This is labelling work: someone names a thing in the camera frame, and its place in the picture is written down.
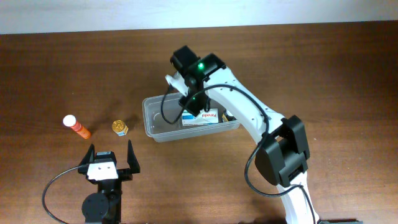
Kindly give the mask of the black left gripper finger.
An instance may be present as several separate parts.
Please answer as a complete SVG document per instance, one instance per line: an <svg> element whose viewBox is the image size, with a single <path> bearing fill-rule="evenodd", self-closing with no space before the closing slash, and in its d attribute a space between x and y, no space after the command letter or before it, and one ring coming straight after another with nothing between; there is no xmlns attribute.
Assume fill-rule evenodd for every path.
<svg viewBox="0 0 398 224"><path fill-rule="evenodd" d="M95 158L95 146L94 146L94 144L91 144L88 148L87 153L85 154L85 156L79 163L79 166L84 166L84 165L90 164L91 162L94 161L94 158Z"/></svg>
<svg viewBox="0 0 398 224"><path fill-rule="evenodd" d="M141 172L141 167L134 153L132 142L129 139L127 143L127 163L132 174L138 174Z"/></svg>

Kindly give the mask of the white blue medicine box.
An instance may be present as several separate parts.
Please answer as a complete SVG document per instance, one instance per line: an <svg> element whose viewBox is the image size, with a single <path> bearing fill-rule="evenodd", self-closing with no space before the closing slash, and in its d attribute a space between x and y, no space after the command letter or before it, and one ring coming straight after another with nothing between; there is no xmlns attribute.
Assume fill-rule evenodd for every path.
<svg viewBox="0 0 398 224"><path fill-rule="evenodd" d="M183 126L203 126L217 123L219 123L217 108L211 108L207 112L203 110L197 116L192 115L187 110L182 113Z"/></svg>

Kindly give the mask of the dark bottle white cap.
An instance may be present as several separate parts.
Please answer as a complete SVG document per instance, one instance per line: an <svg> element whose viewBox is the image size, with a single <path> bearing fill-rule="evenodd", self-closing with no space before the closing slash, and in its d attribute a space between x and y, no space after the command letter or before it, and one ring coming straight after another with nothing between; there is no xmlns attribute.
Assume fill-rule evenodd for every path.
<svg viewBox="0 0 398 224"><path fill-rule="evenodd" d="M221 118L223 122L230 122L236 120L236 118L228 110L223 111Z"/></svg>

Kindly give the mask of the clear plastic container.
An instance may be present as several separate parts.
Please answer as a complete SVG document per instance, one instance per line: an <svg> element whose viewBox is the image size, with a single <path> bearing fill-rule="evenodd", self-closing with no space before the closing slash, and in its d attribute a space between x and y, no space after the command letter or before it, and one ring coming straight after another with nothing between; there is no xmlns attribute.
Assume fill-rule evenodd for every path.
<svg viewBox="0 0 398 224"><path fill-rule="evenodd" d="M210 106L218 110L219 122L216 124L184 126L181 119L175 124L165 122L160 107L164 107L164 115L167 119L176 118L181 111L178 104L181 96L180 93L172 93L166 97L164 103L161 103L162 95L146 98L142 102L144 126L149 137L154 138L157 142L167 142L234 130L240 126L239 121L236 120L224 122L221 118L224 108L213 100L210 101Z"/></svg>

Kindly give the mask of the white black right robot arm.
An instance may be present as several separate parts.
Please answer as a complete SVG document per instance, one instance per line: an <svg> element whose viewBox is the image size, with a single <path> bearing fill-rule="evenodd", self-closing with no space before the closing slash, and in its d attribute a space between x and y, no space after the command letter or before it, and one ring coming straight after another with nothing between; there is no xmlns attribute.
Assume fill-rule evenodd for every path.
<svg viewBox="0 0 398 224"><path fill-rule="evenodd" d="M170 62L177 72L166 79L183 95L183 110L198 117L214 100L253 138L256 148L244 168L248 186L259 195L281 198L287 223L319 223L308 192L310 150L301 119L286 118L262 103L215 54L200 58L185 45Z"/></svg>

